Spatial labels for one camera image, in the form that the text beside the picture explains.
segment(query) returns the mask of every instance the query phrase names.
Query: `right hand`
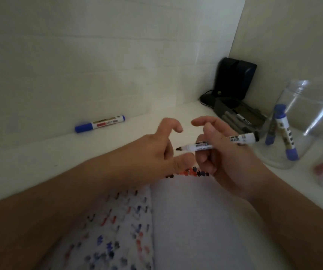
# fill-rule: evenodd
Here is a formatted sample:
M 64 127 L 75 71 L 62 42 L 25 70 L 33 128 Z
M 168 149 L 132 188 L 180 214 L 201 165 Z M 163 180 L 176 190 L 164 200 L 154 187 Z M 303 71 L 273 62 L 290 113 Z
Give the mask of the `right hand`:
M 203 116 L 191 124 L 204 126 L 204 134 L 198 137 L 197 142 L 208 141 L 214 146 L 212 150 L 197 151 L 196 161 L 230 193 L 252 199 L 275 176 L 249 146 L 238 146 L 226 138 L 238 135 L 226 122 L 217 117 Z

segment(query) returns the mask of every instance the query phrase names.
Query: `forearm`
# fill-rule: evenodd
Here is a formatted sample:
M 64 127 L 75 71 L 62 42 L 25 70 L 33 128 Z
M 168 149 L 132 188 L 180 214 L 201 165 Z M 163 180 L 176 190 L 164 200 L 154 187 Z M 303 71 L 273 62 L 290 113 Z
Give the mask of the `forearm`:
M 0 269 L 31 269 L 75 218 L 108 191 L 92 159 L 38 186 L 0 201 Z
M 298 269 L 323 269 L 323 209 L 276 176 L 250 202 Z

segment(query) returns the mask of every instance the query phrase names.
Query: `white wall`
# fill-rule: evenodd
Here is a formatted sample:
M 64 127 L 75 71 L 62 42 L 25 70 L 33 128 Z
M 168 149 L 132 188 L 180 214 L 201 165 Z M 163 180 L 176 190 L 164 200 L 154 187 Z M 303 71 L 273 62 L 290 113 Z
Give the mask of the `white wall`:
M 195 101 L 245 0 L 0 0 L 0 148 Z
M 323 0 L 246 0 L 230 57 L 258 65 L 245 102 L 267 114 L 290 80 L 323 82 Z

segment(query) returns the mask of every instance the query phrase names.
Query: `hand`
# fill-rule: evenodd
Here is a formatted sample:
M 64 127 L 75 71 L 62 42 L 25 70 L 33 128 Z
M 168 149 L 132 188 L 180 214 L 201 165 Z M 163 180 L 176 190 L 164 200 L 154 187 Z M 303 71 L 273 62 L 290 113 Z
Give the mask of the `hand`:
M 184 171 L 195 164 L 195 156 L 186 153 L 173 157 L 169 140 L 172 130 L 181 133 L 183 128 L 178 120 L 164 118 L 155 134 L 89 160 L 89 168 L 94 170 L 95 177 L 105 170 L 109 172 L 113 180 L 110 188 L 137 187 Z
M 204 116 L 194 119 L 191 124 L 204 126 L 204 134 L 197 141 L 208 141 L 215 148 L 197 151 L 196 161 L 227 191 L 252 199 L 268 179 L 275 176 L 249 146 L 238 146 L 225 138 L 238 135 L 226 122 L 217 117 Z

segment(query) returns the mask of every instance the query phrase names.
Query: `white desk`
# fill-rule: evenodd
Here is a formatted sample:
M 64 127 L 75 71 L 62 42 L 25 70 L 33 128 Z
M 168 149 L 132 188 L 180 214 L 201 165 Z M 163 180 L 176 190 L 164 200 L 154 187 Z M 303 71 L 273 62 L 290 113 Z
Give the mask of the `white desk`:
M 173 132 L 173 146 L 195 142 L 202 127 L 193 127 L 193 118 L 215 116 L 210 108 L 193 102 L 141 115 L 110 127 L 69 135 L 0 151 L 0 199 L 45 181 L 73 166 L 116 149 L 144 134 L 154 133 L 163 117 L 177 118 L 184 132 Z M 323 188 L 310 171 L 310 165 L 323 151 L 318 141 L 290 170 L 270 168 L 279 177 L 323 208 Z M 239 198 L 233 199 L 232 214 L 256 269 L 291 269 L 282 251 L 268 236 L 266 227 L 254 209 Z

